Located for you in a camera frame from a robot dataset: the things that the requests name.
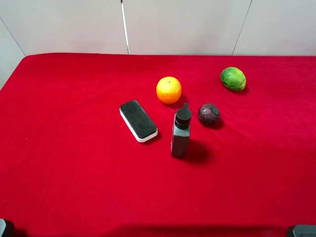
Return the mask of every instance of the red tablecloth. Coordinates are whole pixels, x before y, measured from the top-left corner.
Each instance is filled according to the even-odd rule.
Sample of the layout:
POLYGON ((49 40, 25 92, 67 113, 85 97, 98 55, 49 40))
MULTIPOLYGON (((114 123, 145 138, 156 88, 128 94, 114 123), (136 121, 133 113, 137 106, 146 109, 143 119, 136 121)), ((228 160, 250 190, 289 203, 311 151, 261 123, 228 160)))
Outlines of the red tablecloth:
POLYGON ((315 120, 316 57, 28 56, 0 91, 0 217, 50 237, 272 237, 256 231, 315 224, 315 120), (245 90, 221 84, 228 66, 245 90), (165 76, 182 84, 172 106, 156 97, 165 76), (132 99, 158 127, 147 144, 120 117, 132 99), (185 101, 191 141, 174 159, 185 101), (221 112, 215 127, 198 120, 204 103, 221 112))

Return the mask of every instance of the dropper cap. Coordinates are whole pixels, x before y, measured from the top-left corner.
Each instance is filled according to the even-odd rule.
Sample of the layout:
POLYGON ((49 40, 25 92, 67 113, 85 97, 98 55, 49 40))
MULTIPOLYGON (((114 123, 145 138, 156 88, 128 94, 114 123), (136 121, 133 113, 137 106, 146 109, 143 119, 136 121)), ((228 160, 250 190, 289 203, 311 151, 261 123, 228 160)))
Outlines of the dropper cap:
POLYGON ((184 106, 178 109, 176 113, 175 125, 179 129, 187 129, 190 126, 192 112, 189 110, 189 103, 184 103, 184 106))

